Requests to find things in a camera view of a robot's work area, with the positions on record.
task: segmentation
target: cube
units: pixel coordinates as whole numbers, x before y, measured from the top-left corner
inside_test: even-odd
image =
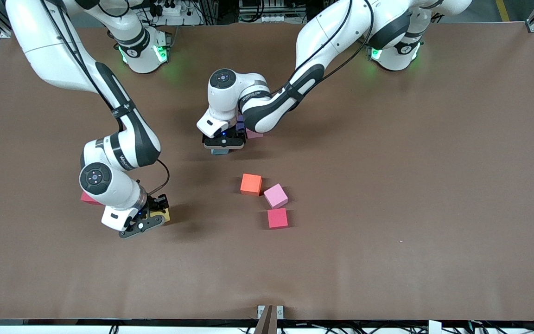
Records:
[[[250,131],[249,129],[246,129],[246,138],[253,139],[253,138],[261,138],[263,137],[263,133],[256,133],[254,131]]]
[[[85,203],[88,203],[88,204],[92,204],[92,205],[102,205],[100,203],[98,203],[95,199],[93,199],[92,197],[90,197],[86,192],[84,192],[82,190],[82,196],[80,198],[80,201],[82,202],[85,202]]]
[[[269,228],[282,228],[288,226],[288,215],[286,208],[267,210],[267,218],[269,219]]]
[[[267,199],[271,209],[278,209],[288,203],[288,196],[279,183],[265,190],[263,195],[265,195],[265,199]]]
[[[259,196],[263,179],[259,175],[243,174],[240,193],[243,195]]]
[[[224,155],[228,154],[229,149],[228,148],[212,148],[211,155]]]

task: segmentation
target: round black joint cap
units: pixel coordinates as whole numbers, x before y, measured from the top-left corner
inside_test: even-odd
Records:
[[[211,75],[210,85],[218,89],[231,87],[236,83],[236,74],[232,70],[222,68]]]
[[[104,163],[91,163],[82,169],[80,174],[80,185],[82,188],[94,195],[100,195],[106,192],[112,174],[108,166]]]

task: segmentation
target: brown table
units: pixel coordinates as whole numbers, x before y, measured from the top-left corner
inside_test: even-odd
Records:
[[[80,202],[83,144],[115,131],[98,96],[36,76],[0,43],[0,318],[534,318],[534,34],[432,25],[405,72],[365,55],[241,152],[211,156],[195,122],[221,66],[292,71],[299,26],[183,28],[168,65],[131,72],[81,31],[163,146],[167,226],[123,240]],[[336,66],[353,49],[332,64]],[[289,192],[267,228],[242,173]],[[133,171],[148,189],[159,165]]]

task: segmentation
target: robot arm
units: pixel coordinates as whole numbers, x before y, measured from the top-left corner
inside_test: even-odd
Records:
[[[434,8],[439,13],[456,15],[470,2],[339,0],[311,19],[299,32],[294,74],[275,95],[269,93],[264,78],[255,82],[248,80],[249,76],[258,77],[258,74],[238,74],[228,69],[214,72],[208,85],[210,106],[197,122],[197,127],[209,138],[219,136],[235,123],[236,105],[233,101],[237,101],[247,129],[258,133],[270,131],[323,80],[331,61],[367,30],[371,29],[365,42],[377,50],[387,49],[405,37],[411,23],[409,9]]]
[[[83,48],[66,4],[78,6],[73,0],[8,0],[6,9],[40,78],[64,89],[98,93],[119,120],[120,131],[85,144],[80,186],[106,206],[102,222],[124,231],[148,201],[144,189],[124,171],[153,164],[160,153],[159,140],[116,76]]]

